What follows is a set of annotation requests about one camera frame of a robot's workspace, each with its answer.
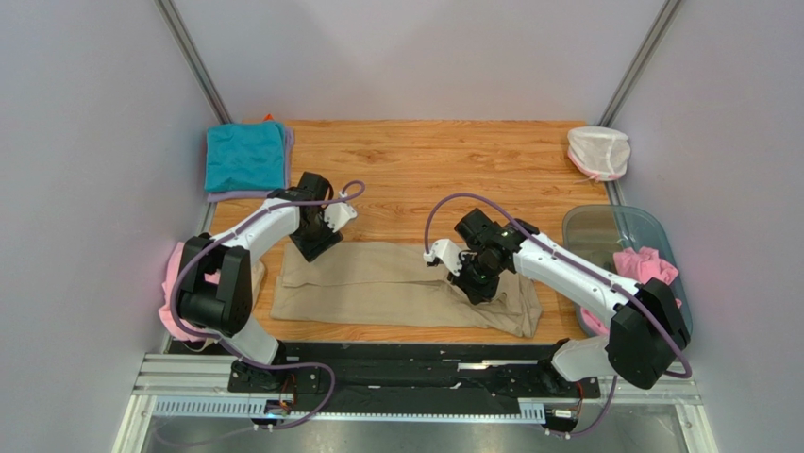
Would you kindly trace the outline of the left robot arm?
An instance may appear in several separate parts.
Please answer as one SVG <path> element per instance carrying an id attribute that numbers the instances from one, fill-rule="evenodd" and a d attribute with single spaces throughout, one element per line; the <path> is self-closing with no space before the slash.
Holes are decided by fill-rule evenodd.
<path id="1" fill-rule="evenodd" d="M 335 191 L 325 177 L 306 172 L 296 185 L 268 192 L 236 226 L 188 239 L 169 295 L 176 326 L 220 344 L 250 366 L 285 369 L 281 341 L 252 313 L 252 268 L 284 239 L 304 259 L 316 260 L 343 239 L 342 228 L 356 218 L 353 197 L 346 188 Z"/>

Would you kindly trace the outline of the beige t-shirt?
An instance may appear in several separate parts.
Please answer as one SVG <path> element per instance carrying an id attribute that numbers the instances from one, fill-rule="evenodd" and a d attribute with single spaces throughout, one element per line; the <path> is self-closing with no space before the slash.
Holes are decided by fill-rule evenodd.
<path id="1" fill-rule="evenodd" d="M 271 316 L 405 327 L 480 327 L 535 335 L 542 305 L 534 284 L 504 273 L 489 302 L 473 305 L 443 267 L 428 267 L 415 245 L 339 243 L 312 262 L 286 247 Z"/>

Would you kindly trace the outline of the clear teal plastic bin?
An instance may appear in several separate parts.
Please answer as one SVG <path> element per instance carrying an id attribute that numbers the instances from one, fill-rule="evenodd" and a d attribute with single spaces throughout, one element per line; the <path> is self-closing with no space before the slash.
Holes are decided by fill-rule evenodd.
<path id="1" fill-rule="evenodd" d="M 678 269 L 663 226 L 645 210 L 613 205 L 581 206 L 565 215 L 562 233 L 564 248 L 613 274 L 616 270 L 611 255 L 628 247 L 634 250 L 655 248 L 664 260 Z M 692 331 L 693 320 L 680 272 L 669 286 L 687 329 Z"/>

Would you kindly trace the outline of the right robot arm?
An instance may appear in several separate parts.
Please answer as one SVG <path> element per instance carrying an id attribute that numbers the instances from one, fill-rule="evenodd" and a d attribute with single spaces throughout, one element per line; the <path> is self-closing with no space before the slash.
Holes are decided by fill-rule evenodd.
<path id="1" fill-rule="evenodd" d="M 683 352 L 691 334 L 671 286 L 657 278 L 646 283 L 606 271 L 555 243 L 537 227 L 510 220 L 504 226 L 474 209 L 455 226 L 467 245 L 447 258 L 450 282 L 471 303 L 490 301 L 500 277 L 509 272 L 541 282 L 606 323 L 607 333 L 556 343 L 547 366 L 568 382 L 602 376 L 620 377 L 651 389 L 671 375 L 689 378 Z"/>

